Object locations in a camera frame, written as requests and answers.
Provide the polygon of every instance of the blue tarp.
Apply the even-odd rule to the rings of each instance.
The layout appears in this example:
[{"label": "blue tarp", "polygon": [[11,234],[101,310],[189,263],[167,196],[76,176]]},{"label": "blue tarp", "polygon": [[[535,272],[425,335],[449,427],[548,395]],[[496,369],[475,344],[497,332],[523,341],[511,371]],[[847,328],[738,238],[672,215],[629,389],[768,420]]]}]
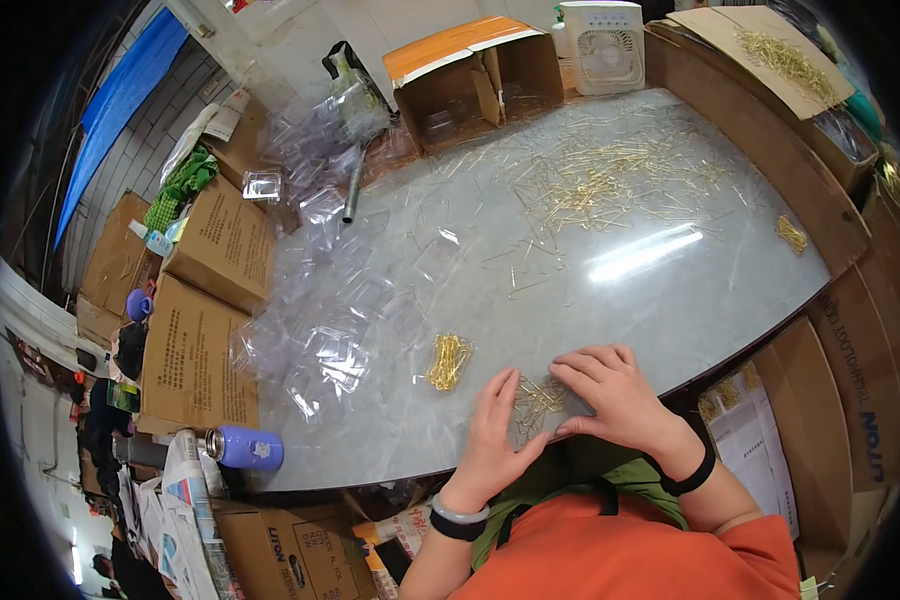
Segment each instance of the blue tarp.
[{"label": "blue tarp", "polygon": [[54,250],[60,245],[67,224],[100,163],[133,114],[163,79],[187,35],[186,28],[164,7],[96,90],[80,120],[86,140],[73,165],[60,222],[56,226]]}]

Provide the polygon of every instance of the white mini fan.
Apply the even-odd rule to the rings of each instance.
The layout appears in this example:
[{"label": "white mini fan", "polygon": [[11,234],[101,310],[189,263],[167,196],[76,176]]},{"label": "white mini fan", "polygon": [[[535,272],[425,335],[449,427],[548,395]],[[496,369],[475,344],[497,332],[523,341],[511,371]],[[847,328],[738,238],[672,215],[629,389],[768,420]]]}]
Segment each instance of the white mini fan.
[{"label": "white mini fan", "polygon": [[643,11],[633,2],[561,2],[579,93],[643,90]]}]

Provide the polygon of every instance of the gray marble tabletop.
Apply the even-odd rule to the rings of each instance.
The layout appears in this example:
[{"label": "gray marble tabletop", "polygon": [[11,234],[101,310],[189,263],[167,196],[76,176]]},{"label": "gray marble tabletop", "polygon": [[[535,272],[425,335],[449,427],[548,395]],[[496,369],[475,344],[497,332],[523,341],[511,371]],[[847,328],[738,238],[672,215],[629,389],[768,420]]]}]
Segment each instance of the gray marble tabletop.
[{"label": "gray marble tabletop", "polygon": [[[453,469],[495,373],[516,367],[540,383],[555,356],[588,344],[631,346],[659,394],[683,385],[827,284],[812,243],[797,254],[776,233],[780,215],[801,228],[716,126],[661,89],[568,104],[389,174],[363,191],[352,228],[305,225],[280,245],[277,269],[296,287],[276,299],[277,329],[352,337],[311,333],[305,350],[273,351],[292,358],[261,377],[260,422],[280,432],[286,458],[250,485]],[[297,263],[328,235],[339,238],[332,259],[320,255],[304,285]],[[347,319],[351,306],[368,322]],[[473,347],[450,391],[422,377],[437,333]],[[318,354],[338,364],[284,377],[329,364]],[[586,412],[571,393],[535,426]],[[522,429],[515,419],[515,447],[535,433]]]}]

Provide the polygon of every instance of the hand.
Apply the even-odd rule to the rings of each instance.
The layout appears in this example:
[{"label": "hand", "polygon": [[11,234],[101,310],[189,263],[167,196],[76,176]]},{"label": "hand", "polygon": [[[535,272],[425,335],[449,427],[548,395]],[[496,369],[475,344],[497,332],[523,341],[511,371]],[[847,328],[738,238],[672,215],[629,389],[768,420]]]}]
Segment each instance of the hand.
[{"label": "hand", "polygon": [[597,411],[596,416],[567,419],[556,428],[557,435],[586,433],[656,456],[664,444],[684,438],[689,430],[686,421],[660,403],[634,352],[622,343],[588,345],[557,356],[550,373]]},{"label": "hand", "polygon": [[479,513],[491,498],[527,471],[553,437],[538,433],[520,451],[511,450],[507,427],[519,384],[520,371],[504,368],[477,394],[463,458],[440,490],[440,503],[451,511]]}]

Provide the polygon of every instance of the orange box lid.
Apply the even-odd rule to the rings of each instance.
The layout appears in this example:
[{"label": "orange box lid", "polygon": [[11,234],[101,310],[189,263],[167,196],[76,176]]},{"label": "orange box lid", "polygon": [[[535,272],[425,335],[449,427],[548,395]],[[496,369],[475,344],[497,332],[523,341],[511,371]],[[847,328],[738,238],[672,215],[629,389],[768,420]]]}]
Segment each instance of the orange box lid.
[{"label": "orange box lid", "polygon": [[544,31],[512,18],[488,16],[427,35],[384,54],[384,66],[397,90],[421,75],[480,50],[543,34]]}]

